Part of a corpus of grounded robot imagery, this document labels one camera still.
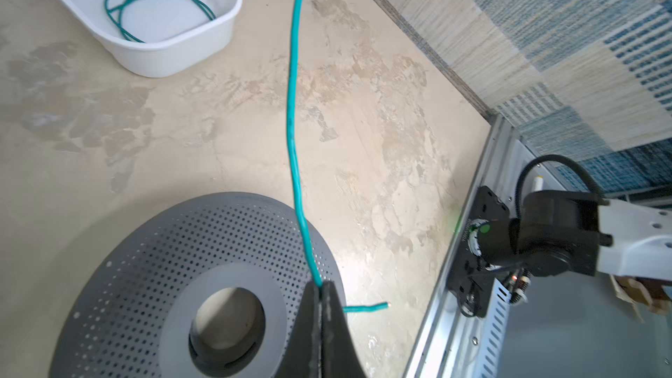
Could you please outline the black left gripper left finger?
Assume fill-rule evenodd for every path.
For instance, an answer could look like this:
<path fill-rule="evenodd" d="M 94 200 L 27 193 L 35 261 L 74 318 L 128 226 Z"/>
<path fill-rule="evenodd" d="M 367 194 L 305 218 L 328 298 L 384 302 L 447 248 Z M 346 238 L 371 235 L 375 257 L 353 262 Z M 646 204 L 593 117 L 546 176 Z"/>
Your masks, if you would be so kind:
<path fill-rule="evenodd" d="M 321 311 L 320 289 L 306 285 L 295 318 L 285 355 L 276 371 L 277 378 L 320 377 Z"/>

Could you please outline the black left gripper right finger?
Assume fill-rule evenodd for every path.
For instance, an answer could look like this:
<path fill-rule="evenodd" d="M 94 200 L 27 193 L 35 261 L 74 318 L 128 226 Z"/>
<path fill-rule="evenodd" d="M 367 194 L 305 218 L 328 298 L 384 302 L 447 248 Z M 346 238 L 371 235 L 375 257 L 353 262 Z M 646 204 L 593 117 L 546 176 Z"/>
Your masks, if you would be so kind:
<path fill-rule="evenodd" d="M 365 378 L 357 357 L 348 322 L 335 284 L 323 283 L 320 289 L 321 376 L 330 378 Z"/>

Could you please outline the grey perforated cable spool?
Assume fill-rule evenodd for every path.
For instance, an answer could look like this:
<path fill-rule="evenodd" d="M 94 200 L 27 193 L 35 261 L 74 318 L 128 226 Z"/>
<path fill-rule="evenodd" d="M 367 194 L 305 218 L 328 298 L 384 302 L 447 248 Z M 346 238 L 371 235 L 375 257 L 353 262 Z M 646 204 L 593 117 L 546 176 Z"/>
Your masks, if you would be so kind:
<path fill-rule="evenodd" d="M 125 238 L 82 289 L 52 377 L 275 377 L 304 289 L 341 273 L 293 208 L 220 192 L 164 210 Z"/>

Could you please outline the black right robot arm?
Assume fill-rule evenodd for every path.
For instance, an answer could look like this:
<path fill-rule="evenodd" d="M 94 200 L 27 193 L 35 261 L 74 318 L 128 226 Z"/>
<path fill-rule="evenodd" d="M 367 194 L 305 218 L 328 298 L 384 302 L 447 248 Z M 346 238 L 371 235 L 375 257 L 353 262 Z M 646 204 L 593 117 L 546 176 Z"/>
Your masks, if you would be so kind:
<path fill-rule="evenodd" d="M 532 170 L 548 162 L 573 171 L 584 192 L 523 186 Z M 604 273 L 671 284 L 671 213 L 608 199 L 577 162 L 551 154 L 525 164 L 514 189 L 513 218 L 473 220 L 468 245 L 477 265 L 467 278 L 528 271 L 535 277 L 565 272 Z"/>

